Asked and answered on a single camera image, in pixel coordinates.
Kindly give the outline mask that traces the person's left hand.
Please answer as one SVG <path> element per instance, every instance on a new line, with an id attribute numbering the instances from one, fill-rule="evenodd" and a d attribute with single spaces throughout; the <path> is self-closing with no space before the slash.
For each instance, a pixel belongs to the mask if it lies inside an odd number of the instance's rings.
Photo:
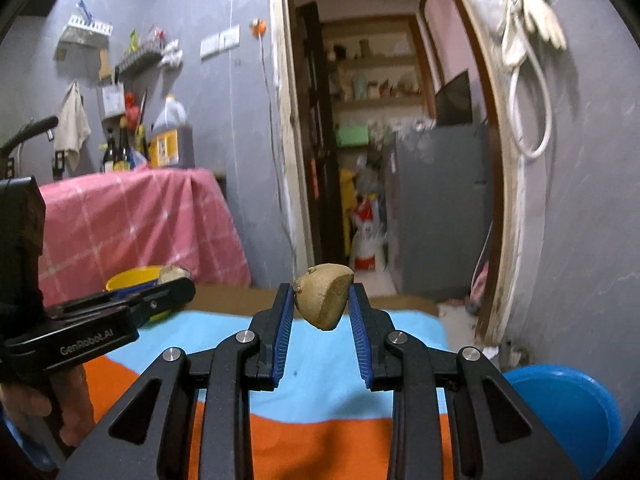
<path id="1" fill-rule="evenodd" d="M 77 446 L 94 427 L 85 367 L 79 365 L 53 375 L 51 386 L 62 414 L 60 438 L 68 446 Z M 21 384 L 2 384 L 1 404 L 9 421 L 31 437 L 35 430 L 32 418 L 48 417 L 53 410 L 51 400 L 45 394 Z"/>

